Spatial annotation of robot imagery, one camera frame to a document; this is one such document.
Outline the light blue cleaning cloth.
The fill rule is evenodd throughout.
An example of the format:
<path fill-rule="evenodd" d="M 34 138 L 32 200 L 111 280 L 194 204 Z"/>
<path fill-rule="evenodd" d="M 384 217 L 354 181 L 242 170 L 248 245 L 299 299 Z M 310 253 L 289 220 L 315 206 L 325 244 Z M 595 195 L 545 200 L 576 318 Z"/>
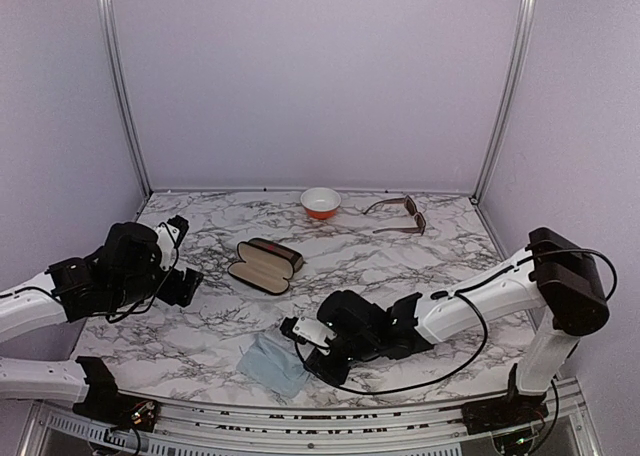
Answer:
<path fill-rule="evenodd" d="M 264 334 L 254 337 L 236 369 L 266 389 L 286 398 L 296 397 L 309 377 L 296 355 Z"/>

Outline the black woven glasses case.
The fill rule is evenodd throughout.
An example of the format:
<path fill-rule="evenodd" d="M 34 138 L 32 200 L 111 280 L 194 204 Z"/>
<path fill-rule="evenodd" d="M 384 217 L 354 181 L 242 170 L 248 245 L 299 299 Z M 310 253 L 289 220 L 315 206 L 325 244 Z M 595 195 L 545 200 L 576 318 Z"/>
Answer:
<path fill-rule="evenodd" d="M 288 259 L 249 242 L 237 245 L 237 255 L 239 260 L 228 267 L 233 278 L 271 295 L 289 290 L 294 267 Z"/>

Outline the brown striped glasses case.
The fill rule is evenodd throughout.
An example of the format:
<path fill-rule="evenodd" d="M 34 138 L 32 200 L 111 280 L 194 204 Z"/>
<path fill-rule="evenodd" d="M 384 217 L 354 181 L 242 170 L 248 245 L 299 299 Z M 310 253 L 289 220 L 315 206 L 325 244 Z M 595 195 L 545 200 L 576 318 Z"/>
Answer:
<path fill-rule="evenodd" d="M 248 243 L 262 251 L 284 258 L 291 264 L 295 272 L 298 272 L 304 265 L 304 258 L 301 253 L 274 241 L 254 237 Z"/>

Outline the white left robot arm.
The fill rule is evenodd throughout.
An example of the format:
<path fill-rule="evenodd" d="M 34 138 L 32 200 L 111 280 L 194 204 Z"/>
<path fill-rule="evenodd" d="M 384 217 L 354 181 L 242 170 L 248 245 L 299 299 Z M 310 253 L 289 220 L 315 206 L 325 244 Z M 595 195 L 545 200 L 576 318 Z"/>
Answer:
<path fill-rule="evenodd" d="M 1 339 L 88 318 L 115 324 L 147 313 L 156 301 L 188 306 L 202 273 L 177 263 L 189 231 L 174 216 L 157 227 L 111 226 L 103 245 L 85 257 L 50 265 L 30 280 L 1 293 Z M 4 400 L 54 400 L 92 409 L 106 421 L 119 420 L 127 406 L 114 376 L 96 357 L 62 362 L 4 359 Z"/>

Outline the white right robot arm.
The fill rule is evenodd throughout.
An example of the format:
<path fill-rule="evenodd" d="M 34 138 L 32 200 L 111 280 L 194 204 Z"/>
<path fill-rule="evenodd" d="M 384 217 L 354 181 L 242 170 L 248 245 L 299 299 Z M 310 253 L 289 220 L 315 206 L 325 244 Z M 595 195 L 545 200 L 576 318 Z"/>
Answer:
<path fill-rule="evenodd" d="M 294 343 L 313 347 L 300 359 L 305 370 L 344 390 L 356 363 L 403 360 L 475 326 L 487 338 L 490 321 L 541 309 L 534 339 L 495 404 L 496 416 L 515 424 L 544 398 L 580 339 L 607 324 L 614 292 L 603 288 L 600 263 L 611 261 L 549 228 L 537 228 L 524 248 L 494 268 L 429 295 L 415 292 L 386 309 L 351 290 L 335 291 L 316 317 L 295 331 Z"/>

